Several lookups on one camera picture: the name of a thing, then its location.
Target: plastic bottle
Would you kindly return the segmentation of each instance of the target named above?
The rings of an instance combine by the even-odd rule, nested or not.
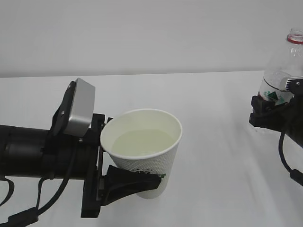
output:
[[[284,45],[269,61],[258,95],[279,105],[293,97],[290,92],[279,90],[283,78],[303,76],[303,29],[292,28]]]

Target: robotic arm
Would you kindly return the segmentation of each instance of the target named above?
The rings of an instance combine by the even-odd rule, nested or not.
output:
[[[303,174],[292,169],[283,154],[285,134],[303,148],[303,77],[285,78],[280,90],[291,92],[294,96],[289,103],[275,106],[274,102],[265,101],[260,96],[253,96],[250,123],[255,127],[267,128],[281,132],[279,155],[290,177],[303,186]]]
[[[38,216],[58,200],[69,179],[84,181],[82,218],[97,218],[101,206],[159,186],[161,178],[157,175],[114,166],[102,175],[100,134],[106,117],[93,113],[94,98],[95,87],[77,79],[69,84],[50,130],[0,125],[0,181],[9,183],[9,192],[0,206],[14,191],[13,182],[6,176],[41,178],[36,206],[10,216],[0,227],[25,227],[37,222]],[[58,191],[39,207],[43,181],[54,178],[63,179]]]

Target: white tabletop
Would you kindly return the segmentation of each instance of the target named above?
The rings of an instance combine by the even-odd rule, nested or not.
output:
[[[145,200],[131,195],[102,207],[98,219],[81,219],[82,181],[72,180],[34,226],[96,227],[298,227],[303,188],[278,156],[276,132],[248,124],[250,100],[261,71],[195,74],[85,76],[96,87],[95,113],[116,115],[157,108],[176,115],[184,129],[166,191]],[[49,129],[65,89],[76,77],[0,79],[0,124]],[[302,170],[303,152],[290,139],[286,158]],[[112,164],[105,154],[104,168]],[[0,222],[33,207],[38,179],[15,178]],[[60,180],[47,181],[41,204]],[[0,200],[7,192],[0,183]]]

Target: white paper cup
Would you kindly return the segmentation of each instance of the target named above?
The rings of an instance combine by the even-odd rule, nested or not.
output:
[[[146,156],[124,156],[112,151],[114,142],[121,135],[136,130],[161,130],[172,137],[174,142],[169,148]],[[161,176],[162,182],[157,189],[138,193],[142,198],[152,199],[166,188],[181,136],[182,126],[174,115],[162,110],[138,109],[126,112],[106,124],[100,142],[117,167]]]

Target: gray wall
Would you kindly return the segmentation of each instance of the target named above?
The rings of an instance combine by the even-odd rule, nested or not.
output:
[[[302,0],[2,0],[0,77],[262,70]]]

